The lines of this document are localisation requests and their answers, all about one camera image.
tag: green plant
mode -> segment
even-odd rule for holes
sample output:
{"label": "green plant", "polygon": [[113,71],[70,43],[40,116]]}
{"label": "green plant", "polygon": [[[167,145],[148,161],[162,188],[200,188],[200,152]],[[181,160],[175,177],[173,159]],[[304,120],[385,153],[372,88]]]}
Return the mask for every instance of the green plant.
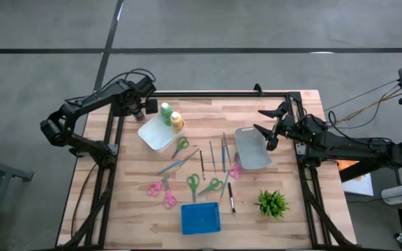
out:
{"label": "green plant", "polygon": [[282,195],[278,190],[273,193],[267,190],[260,191],[258,202],[255,205],[259,206],[261,214],[274,217],[276,220],[283,218],[283,214],[290,210],[285,195]]}

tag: blue basket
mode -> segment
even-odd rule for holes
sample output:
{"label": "blue basket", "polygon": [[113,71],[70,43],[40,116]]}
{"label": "blue basket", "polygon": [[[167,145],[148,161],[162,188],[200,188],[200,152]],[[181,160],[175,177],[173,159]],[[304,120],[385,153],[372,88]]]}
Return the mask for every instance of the blue basket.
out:
{"label": "blue basket", "polygon": [[182,234],[206,234],[221,231],[217,202],[181,206]]}

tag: white basket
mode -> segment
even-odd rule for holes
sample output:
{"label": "white basket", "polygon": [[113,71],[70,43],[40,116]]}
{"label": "white basket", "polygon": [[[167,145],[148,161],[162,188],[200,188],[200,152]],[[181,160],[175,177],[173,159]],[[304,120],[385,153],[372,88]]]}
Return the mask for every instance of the white basket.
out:
{"label": "white basket", "polygon": [[184,126],[178,133],[174,133],[172,126],[166,125],[162,119],[161,113],[158,113],[141,126],[137,133],[151,149],[162,153],[176,139],[184,134]]}

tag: wooden table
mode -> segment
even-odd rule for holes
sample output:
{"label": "wooden table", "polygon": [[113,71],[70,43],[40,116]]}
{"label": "wooden table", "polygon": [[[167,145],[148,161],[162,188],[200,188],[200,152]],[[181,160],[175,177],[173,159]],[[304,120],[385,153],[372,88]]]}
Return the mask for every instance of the wooden table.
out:
{"label": "wooden table", "polygon": [[[318,91],[301,91],[303,106],[308,113],[324,119]],[[272,128],[274,120],[257,113],[259,109],[275,109],[284,98],[159,98],[159,103],[168,102],[174,110],[181,112],[185,124],[185,136],[190,146],[179,153],[179,157],[193,152],[199,147],[203,154],[206,181],[201,178],[198,191],[217,177],[224,180],[221,165],[221,137],[226,133],[230,155],[235,154],[235,130],[258,123]],[[88,115],[84,136],[103,139],[109,107],[98,109]],[[221,232],[184,236],[181,234],[181,205],[192,202],[191,190],[186,184],[189,175],[196,173],[202,177],[200,155],[195,154],[181,169],[170,173],[170,188],[178,204],[167,210],[163,207],[163,193],[158,197],[146,194],[148,186],[161,177],[156,172],[173,163],[170,156],[175,145],[162,154],[155,153],[137,135],[142,122],[132,116],[126,118],[119,148],[119,161],[107,225],[105,248],[121,249],[186,249],[186,248],[309,248],[311,246],[306,223],[306,215],[299,172],[293,142],[279,137],[278,147],[269,152],[273,160],[271,166],[254,172],[245,172],[239,180],[229,178],[234,193],[237,214],[231,213],[227,191],[219,201],[219,192],[209,192],[198,197],[197,202],[219,201]],[[115,125],[112,129],[112,140]],[[209,150],[212,141],[216,171]],[[59,233],[58,244],[70,238],[70,222],[83,181],[94,162],[91,158],[78,160],[66,211]],[[77,211],[76,229],[89,212],[94,192],[96,172],[84,191]],[[318,176],[325,203],[325,210],[342,231],[344,236],[356,243],[348,207],[342,190],[336,164],[324,162],[318,169]],[[280,190],[290,202],[291,211],[282,220],[274,220],[259,214],[255,202],[259,190]],[[94,240],[98,238],[96,222]],[[315,225],[321,238],[320,224],[315,215]]]}

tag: glue bottle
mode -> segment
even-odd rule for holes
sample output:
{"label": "glue bottle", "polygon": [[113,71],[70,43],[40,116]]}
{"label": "glue bottle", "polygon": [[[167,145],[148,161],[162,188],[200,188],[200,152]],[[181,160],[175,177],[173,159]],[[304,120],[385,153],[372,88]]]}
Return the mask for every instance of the glue bottle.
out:
{"label": "glue bottle", "polygon": [[168,103],[164,102],[161,104],[162,119],[167,126],[172,125],[172,123],[170,122],[170,116],[172,116],[172,112],[172,107]]}
{"label": "glue bottle", "polygon": [[178,133],[184,126],[181,115],[177,112],[173,112],[170,120],[172,122],[173,132]]}

